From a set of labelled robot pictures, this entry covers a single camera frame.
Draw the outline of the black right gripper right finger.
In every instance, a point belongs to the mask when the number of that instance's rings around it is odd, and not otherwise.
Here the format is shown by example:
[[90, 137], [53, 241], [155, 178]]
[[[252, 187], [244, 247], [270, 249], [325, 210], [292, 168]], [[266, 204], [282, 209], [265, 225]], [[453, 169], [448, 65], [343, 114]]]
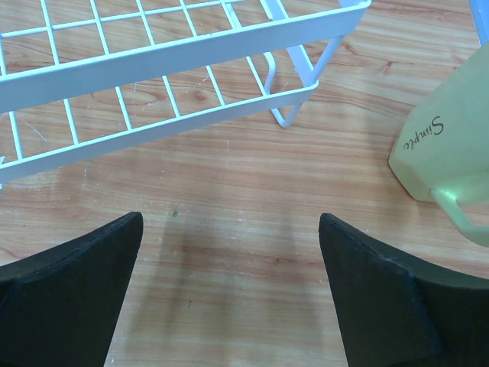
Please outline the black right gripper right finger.
[[319, 244], [350, 366], [486, 366], [488, 281], [324, 213]]

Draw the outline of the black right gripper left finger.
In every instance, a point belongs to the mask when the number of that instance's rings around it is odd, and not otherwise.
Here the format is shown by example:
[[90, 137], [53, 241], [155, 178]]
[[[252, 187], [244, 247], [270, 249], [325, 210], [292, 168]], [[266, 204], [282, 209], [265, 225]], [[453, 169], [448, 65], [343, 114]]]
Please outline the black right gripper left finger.
[[141, 213], [129, 212], [3, 265], [1, 364], [104, 365], [143, 230]]

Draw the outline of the pale green mug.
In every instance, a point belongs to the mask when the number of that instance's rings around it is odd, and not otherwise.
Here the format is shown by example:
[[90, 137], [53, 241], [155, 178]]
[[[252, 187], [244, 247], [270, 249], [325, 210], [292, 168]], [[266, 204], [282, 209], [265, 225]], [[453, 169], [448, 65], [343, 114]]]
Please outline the pale green mug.
[[461, 209], [488, 203], [487, 45], [408, 115], [389, 165], [413, 199], [437, 203], [466, 239], [488, 245], [488, 227]]

